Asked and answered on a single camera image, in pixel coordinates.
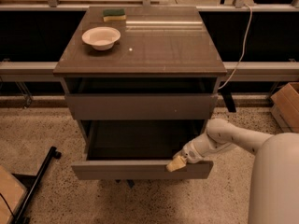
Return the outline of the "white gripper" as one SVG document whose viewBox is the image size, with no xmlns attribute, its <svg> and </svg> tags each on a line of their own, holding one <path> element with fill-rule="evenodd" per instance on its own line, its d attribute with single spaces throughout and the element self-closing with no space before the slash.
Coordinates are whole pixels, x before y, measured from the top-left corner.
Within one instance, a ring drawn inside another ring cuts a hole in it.
<svg viewBox="0 0 299 224">
<path fill-rule="evenodd" d="M 175 172 L 184 168 L 187 163 L 197 163 L 204 157 L 211 154 L 215 147 L 215 142 L 207 135 L 200 135 L 188 142 L 181 151 L 173 156 L 166 169 L 169 172 Z"/>
</svg>

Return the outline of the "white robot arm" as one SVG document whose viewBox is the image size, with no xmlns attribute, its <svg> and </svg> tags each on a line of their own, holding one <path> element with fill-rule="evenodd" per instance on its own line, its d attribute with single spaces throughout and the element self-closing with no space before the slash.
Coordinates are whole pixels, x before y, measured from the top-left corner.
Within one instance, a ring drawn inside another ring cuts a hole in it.
<svg viewBox="0 0 299 224">
<path fill-rule="evenodd" d="M 167 165 L 170 172 L 231 145 L 255 156 L 250 182 L 249 224 L 299 224 L 299 134 L 261 133 L 211 119 Z"/>
</svg>

